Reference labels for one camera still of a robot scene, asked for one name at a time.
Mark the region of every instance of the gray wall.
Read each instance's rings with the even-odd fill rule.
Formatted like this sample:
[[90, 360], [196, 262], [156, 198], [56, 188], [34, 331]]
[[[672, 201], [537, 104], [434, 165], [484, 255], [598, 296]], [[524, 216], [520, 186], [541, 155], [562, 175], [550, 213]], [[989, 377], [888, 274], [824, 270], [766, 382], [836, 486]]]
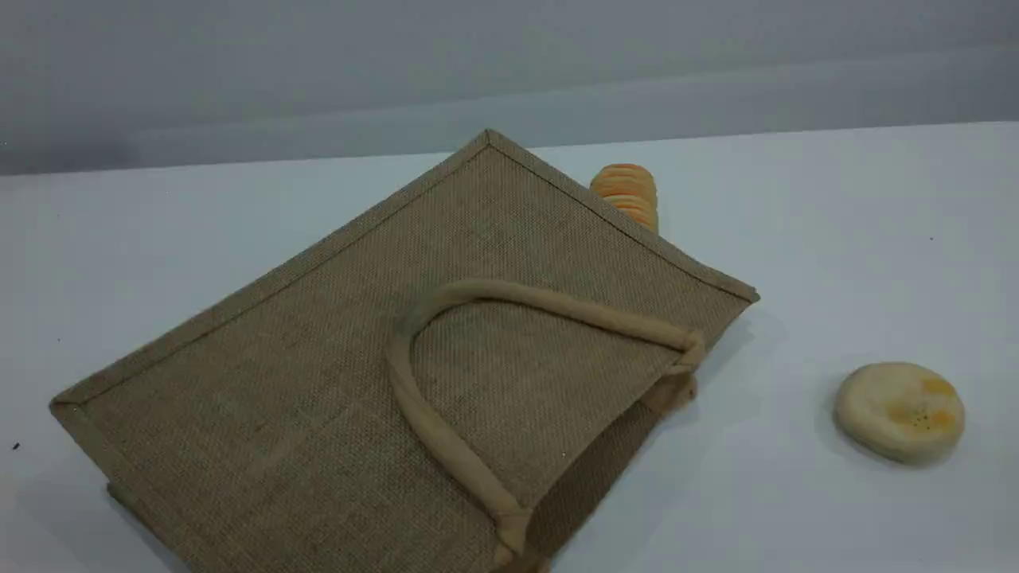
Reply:
[[1019, 0], [6, 0], [0, 172], [1019, 119]]

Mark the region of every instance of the white tabletop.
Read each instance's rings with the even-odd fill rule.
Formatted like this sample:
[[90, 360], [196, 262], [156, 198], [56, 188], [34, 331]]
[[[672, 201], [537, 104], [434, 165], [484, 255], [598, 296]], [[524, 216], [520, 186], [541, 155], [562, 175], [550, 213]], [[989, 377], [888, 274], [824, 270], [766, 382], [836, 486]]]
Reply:
[[[535, 151], [580, 181], [646, 166], [663, 236], [762, 296], [556, 573], [1019, 570], [1019, 123]], [[184, 571], [48, 400], [442, 157], [0, 177], [0, 571]], [[947, 461], [833, 426], [838, 383], [882, 360], [959, 389]]]

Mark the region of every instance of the bag handle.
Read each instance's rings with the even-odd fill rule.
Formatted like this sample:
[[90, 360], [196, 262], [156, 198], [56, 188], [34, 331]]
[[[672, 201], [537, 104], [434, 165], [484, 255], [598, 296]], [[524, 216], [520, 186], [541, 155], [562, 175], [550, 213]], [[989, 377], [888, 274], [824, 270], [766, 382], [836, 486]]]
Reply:
[[421, 395], [411, 366], [411, 346], [436, 316], [472, 301], [489, 299], [533, 307], [572, 318], [590, 326], [646, 341], [683, 353], [666, 374], [693, 372], [704, 358], [704, 341], [698, 332], [646, 316], [578, 301], [567, 295], [493, 279], [450, 282], [422, 300], [404, 319], [389, 342], [386, 360], [389, 380], [400, 411], [425, 448], [449, 474], [474, 494], [495, 521], [504, 544], [497, 561], [524, 555], [528, 522], [533, 508], [522, 507], [492, 470], [442, 419]]

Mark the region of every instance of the cookie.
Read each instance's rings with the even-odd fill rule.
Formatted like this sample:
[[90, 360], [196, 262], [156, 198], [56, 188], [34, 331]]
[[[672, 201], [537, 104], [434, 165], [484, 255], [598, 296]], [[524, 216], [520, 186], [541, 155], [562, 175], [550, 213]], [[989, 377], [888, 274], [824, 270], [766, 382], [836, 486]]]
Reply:
[[839, 389], [835, 417], [856, 441], [906, 464], [947, 455], [965, 427], [955, 387], [906, 362], [870, 364], [850, 374]]

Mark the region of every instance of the jute bag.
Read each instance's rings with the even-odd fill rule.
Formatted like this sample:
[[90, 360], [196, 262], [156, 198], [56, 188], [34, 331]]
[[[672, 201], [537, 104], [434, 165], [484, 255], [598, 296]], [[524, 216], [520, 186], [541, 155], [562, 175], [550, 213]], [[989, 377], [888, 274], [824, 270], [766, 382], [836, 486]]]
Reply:
[[197, 572], [543, 571], [756, 299], [486, 132], [51, 409]]

